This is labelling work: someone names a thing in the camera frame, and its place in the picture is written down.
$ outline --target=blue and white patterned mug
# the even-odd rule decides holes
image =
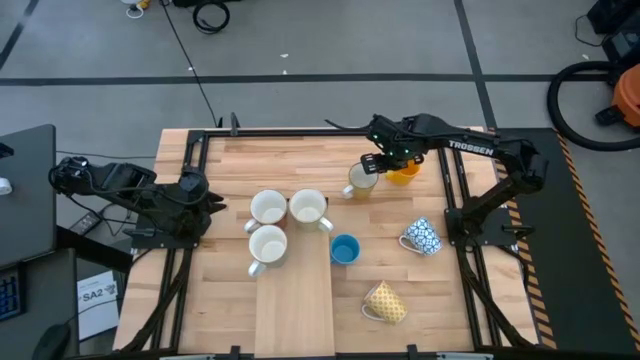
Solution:
[[[404,240],[409,240],[413,246],[406,245]],[[440,237],[426,217],[409,225],[398,242],[403,248],[423,255],[433,255],[442,248]]]

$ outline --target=blue cup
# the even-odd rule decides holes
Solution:
[[[355,237],[349,234],[342,234],[331,241],[332,264],[351,265],[359,256],[360,243]]]

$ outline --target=mug handle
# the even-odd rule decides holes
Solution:
[[[414,253],[418,253],[418,254],[422,255],[422,251],[417,250],[417,249],[415,249],[415,248],[413,248],[413,247],[409,247],[409,246],[405,245],[405,244],[402,242],[402,240],[409,240],[409,238],[408,238],[408,237],[406,237],[406,236],[404,236],[404,235],[400,235],[400,237],[398,238],[398,243],[400,243],[400,246],[402,246],[403,248],[405,248],[405,249],[407,249],[407,250],[409,250],[409,251],[413,251]]]
[[[349,185],[342,190],[342,197],[345,199],[351,199],[353,197],[353,192],[355,188],[353,185]]]
[[[252,232],[258,230],[259,227],[260,227],[260,223],[258,222],[258,220],[251,219],[247,221],[246,224],[244,224],[244,231],[247,232],[248,234],[251,234]]]
[[[364,315],[364,317],[366,317],[367,319],[375,320],[375,321],[385,321],[381,317],[367,314],[367,310],[365,309],[368,309],[368,308],[369,306],[367,306],[367,304],[362,304],[362,307],[360,308],[360,311],[362,312],[362,315]]]
[[[333,230],[333,224],[325,217],[318,221],[318,227],[324,232],[331,232]]]
[[[261,263],[258,260],[253,260],[251,265],[249,265],[249,276],[256,277],[262,274],[263,271],[267,269],[267,265]]]

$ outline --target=orange and black hazard stripe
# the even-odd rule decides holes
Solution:
[[[622,313],[624,314],[624,319],[629,326],[629,332],[633,337],[635,342],[636,350],[640,351],[640,334],[638,334],[638,329],[636,328],[633,318],[631,316],[631,312],[629,311],[629,306],[627,305],[627,299],[624,297],[622,293],[622,288],[620,286],[620,282],[618,281],[618,276],[616,272],[613,270],[613,264],[611,263],[611,259],[609,258],[609,254],[607,253],[607,248],[604,245],[604,241],[602,240],[602,235],[600,234],[600,230],[598,229],[598,225],[596,224],[595,217],[591,212],[591,206],[589,206],[589,201],[587,200],[587,195],[584,193],[584,189],[582,187],[582,183],[580,182],[580,178],[578,177],[578,172],[576,171],[575,166],[573,165],[573,160],[571,159],[571,153],[569,152],[569,147],[567,146],[567,142],[556,130],[556,135],[558,136],[558,142],[560,143],[560,147],[562,147],[562,153],[567,161],[567,167],[569,168],[569,172],[571,172],[571,177],[573,179],[573,184],[575,185],[576,191],[578,192],[578,197],[580,197],[580,201],[582,202],[582,208],[584,210],[584,214],[589,221],[589,226],[591,227],[591,231],[593,233],[593,239],[598,246],[598,250],[600,251],[600,256],[602,258],[602,262],[604,262],[604,266],[609,273],[609,279],[611,280],[611,285],[614,287],[614,291],[618,301],[620,302],[620,308],[622,309]]]
[[[507,169],[499,161],[495,160],[495,169],[500,180],[508,176]],[[511,217],[511,224],[514,226],[522,225],[520,218],[520,211],[518,210],[518,204],[515,199],[511,199],[506,203]],[[534,325],[540,335],[540,342],[551,349],[557,349],[556,342],[553,339],[553,330],[551,330],[551,320],[547,314],[547,308],[544,305],[544,298],[542,297],[542,290],[540,290],[540,283],[536,276],[536,268],[533,265],[533,258],[529,252],[529,243],[527,237],[523,237],[518,240],[518,254],[523,260],[523,263],[527,266],[529,272],[528,284],[527,284],[527,296],[529,297],[529,303],[531,304]]]

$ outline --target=orange vacuum cleaner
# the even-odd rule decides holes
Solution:
[[[562,82],[581,71],[606,71],[615,82],[611,107],[596,114],[596,121],[608,126],[624,121],[634,131],[640,131],[640,64],[625,69],[607,61],[587,61],[562,70],[551,81],[547,92],[547,109],[558,132],[571,142],[595,151],[623,151],[640,147],[640,137],[619,142],[602,142],[587,139],[576,133],[562,117],[558,106],[558,92]]]

